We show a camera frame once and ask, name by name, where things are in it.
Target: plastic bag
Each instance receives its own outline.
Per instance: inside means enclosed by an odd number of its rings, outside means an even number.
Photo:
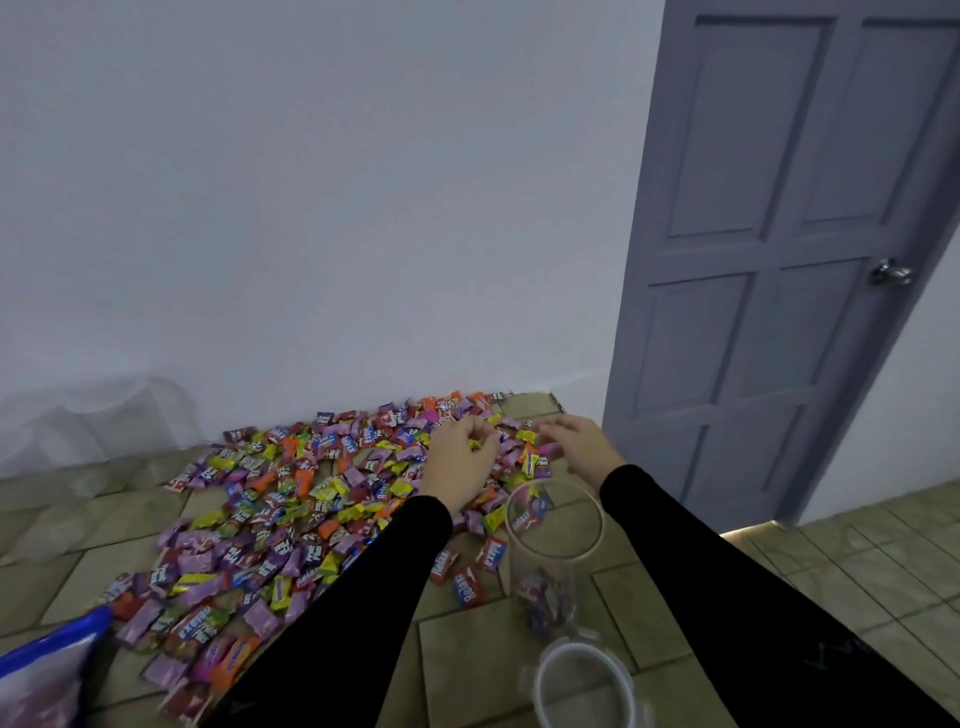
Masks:
[[[0,656],[0,728],[73,725],[81,670],[111,619],[109,607],[99,607]]]

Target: forearm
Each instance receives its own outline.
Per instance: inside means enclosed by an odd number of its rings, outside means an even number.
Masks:
[[[349,700],[350,725],[373,726],[423,585],[451,529],[438,500],[411,498],[356,563],[253,663],[204,726],[276,721],[279,699],[318,696],[320,702],[309,700],[319,706],[359,681],[363,690]]]
[[[615,470],[600,498],[740,728],[770,725],[778,707],[794,717],[828,711],[885,722],[878,694],[925,725],[952,723],[844,625],[712,532],[640,468]]]

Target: red candy wrapper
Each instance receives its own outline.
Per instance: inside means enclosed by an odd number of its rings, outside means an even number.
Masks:
[[[483,544],[483,548],[480,549],[480,553],[477,554],[477,569],[495,573],[496,568],[500,565],[500,559],[506,552],[507,543],[490,536],[487,542]]]
[[[433,562],[433,569],[430,570],[430,581],[434,584],[443,584],[450,575],[453,563],[459,557],[460,554],[450,548],[445,548],[438,553],[436,560]]]
[[[457,601],[462,609],[475,607],[487,599],[470,567],[463,567],[453,574],[453,588],[457,591]]]

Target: door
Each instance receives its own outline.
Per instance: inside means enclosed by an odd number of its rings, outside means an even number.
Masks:
[[[604,428],[715,529],[803,486],[907,300],[870,274],[922,247],[958,49],[954,0],[666,0]]]

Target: finger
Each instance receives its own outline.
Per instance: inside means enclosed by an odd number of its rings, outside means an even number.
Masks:
[[[566,429],[571,429],[574,432],[580,432],[584,427],[584,418],[558,412],[555,415],[546,415],[545,417],[540,417],[535,420],[534,430],[541,432],[541,428],[544,425],[559,425],[561,427],[566,427]]]

